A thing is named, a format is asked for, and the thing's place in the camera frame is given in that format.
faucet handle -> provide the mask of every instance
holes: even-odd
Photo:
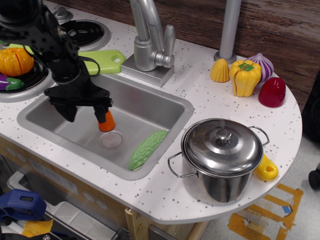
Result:
[[[176,32],[173,25],[167,25],[164,30],[164,55],[171,57],[174,54]]]

black robotic arm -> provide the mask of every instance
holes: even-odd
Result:
[[[29,46],[51,70],[58,85],[44,94],[66,120],[75,120],[76,106],[92,106],[97,120],[106,121],[110,93],[91,82],[76,43],[42,0],[0,0],[0,40]]]

toy orange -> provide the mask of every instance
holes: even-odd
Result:
[[[27,74],[34,66],[34,58],[24,48],[13,47],[0,50],[0,73],[8,77]]]

pot lid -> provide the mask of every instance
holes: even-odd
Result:
[[[198,171],[217,177],[245,175],[263,158],[261,141],[250,128],[219,118],[192,125],[182,137],[181,149]]]

pot handle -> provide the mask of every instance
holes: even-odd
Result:
[[[249,129],[258,129],[258,130],[260,130],[260,131],[266,136],[266,142],[265,142],[264,144],[262,144],[263,147],[264,147],[265,145],[267,145],[268,143],[270,143],[268,134],[267,134],[264,130],[262,130],[260,127],[257,127],[257,126],[249,126],[248,128],[249,128]]]
[[[173,158],[175,158],[176,156],[178,156],[178,155],[180,155],[180,154],[182,154],[182,152],[179,152],[179,153],[177,153],[177,154],[175,154],[175,155],[173,155],[173,156],[171,156],[171,157],[168,158],[168,166],[169,166],[169,168],[170,168],[170,171],[171,171],[174,175],[176,175],[178,178],[190,177],[190,176],[193,176],[193,175],[197,175],[197,176],[198,176],[198,171],[196,171],[196,173],[190,173],[190,174],[186,174],[186,175],[179,175],[179,174],[177,174],[177,173],[171,168],[170,160],[173,159]]]

